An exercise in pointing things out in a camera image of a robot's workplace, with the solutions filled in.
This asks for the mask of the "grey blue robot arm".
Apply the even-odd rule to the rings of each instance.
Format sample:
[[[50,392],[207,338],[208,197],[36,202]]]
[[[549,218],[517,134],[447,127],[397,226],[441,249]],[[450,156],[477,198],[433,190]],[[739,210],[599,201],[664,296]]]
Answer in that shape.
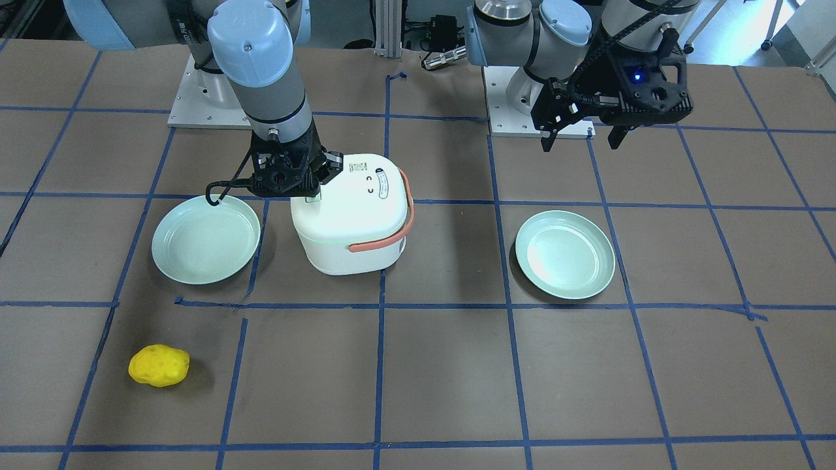
[[[510,97],[550,151],[559,131],[588,116],[610,127],[617,149],[640,126],[692,113],[680,32],[696,1],[475,1],[468,8],[468,61],[514,67]]]
[[[251,126],[248,178],[207,185],[262,198],[319,196],[343,155],[320,142],[295,46],[310,32],[304,1],[66,1],[84,42],[100,51],[184,44],[198,71],[227,79]]]

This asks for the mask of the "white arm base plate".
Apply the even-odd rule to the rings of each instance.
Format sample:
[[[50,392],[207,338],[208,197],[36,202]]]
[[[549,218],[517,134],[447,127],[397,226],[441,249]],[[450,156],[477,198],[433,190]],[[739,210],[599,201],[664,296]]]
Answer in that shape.
[[[180,78],[167,124],[185,129],[251,129],[227,77],[196,69],[192,56]]]
[[[541,137],[530,115],[541,83],[532,80],[521,67],[484,67],[483,79],[492,136]]]

